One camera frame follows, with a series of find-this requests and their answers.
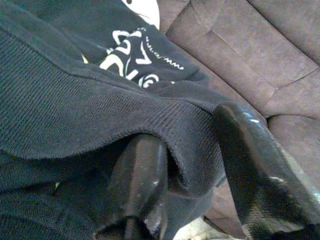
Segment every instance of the brown couch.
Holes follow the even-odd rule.
[[[158,4],[160,30],[210,76],[210,88],[254,109],[320,189],[320,0]],[[236,223],[223,210],[231,195],[216,193],[209,217]]]

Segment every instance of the dark clothing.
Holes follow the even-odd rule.
[[[138,133],[165,142],[180,182],[165,239],[202,215],[225,177],[212,112],[228,100],[121,1],[11,2],[0,0],[0,238],[90,239],[113,164]],[[121,48],[118,30],[133,33]],[[122,71],[102,69],[110,55]]]

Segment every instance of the dark sweater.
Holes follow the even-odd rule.
[[[170,189],[165,238],[202,215],[224,178],[212,112],[228,100],[121,1],[12,2],[0,0],[0,238],[91,238],[101,225],[91,214],[99,207],[95,193],[138,133],[165,142],[176,165],[169,174],[184,190]],[[132,25],[117,25],[118,11]],[[122,51],[114,30],[134,33],[121,39]],[[116,64],[102,69],[108,53],[125,72]],[[148,63],[146,55],[152,63],[139,64]],[[55,195],[56,182],[70,181],[74,191]]]

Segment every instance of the couch cushion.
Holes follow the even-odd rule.
[[[248,0],[287,39],[320,65],[320,0]]]
[[[268,120],[272,134],[320,190],[320,121],[279,115]]]
[[[320,120],[320,67],[278,89],[264,107],[268,116],[299,115]]]
[[[261,113],[259,113],[254,107],[252,107],[239,93],[237,93],[232,87],[230,87],[225,81],[223,81],[217,74],[215,74],[213,71],[211,71],[205,65],[203,65],[201,62],[199,62],[193,56],[188,54],[182,48],[179,47],[179,49],[187,57],[189,57],[191,62],[193,62],[195,65],[199,66],[200,69],[202,70],[202,72],[210,78],[210,82],[209,82],[210,89],[215,90],[215,91],[225,95],[230,100],[234,100],[236,102],[243,104],[244,106],[246,106],[247,108],[252,110],[259,117],[259,120],[262,123],[267,125],[267,121],[266,121],[265,117],[262,116]]]
[[[167,36],[266,115],[277,89],[318,67],[245,0],[191,1]]]
[[[160,11],[160,32],[166,33],[190,0],[157,0]]]

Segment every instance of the light patch on floor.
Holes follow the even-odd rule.
[[[180,228],[173,240],[240,240],[219,232],[205,223],[201,217]]]

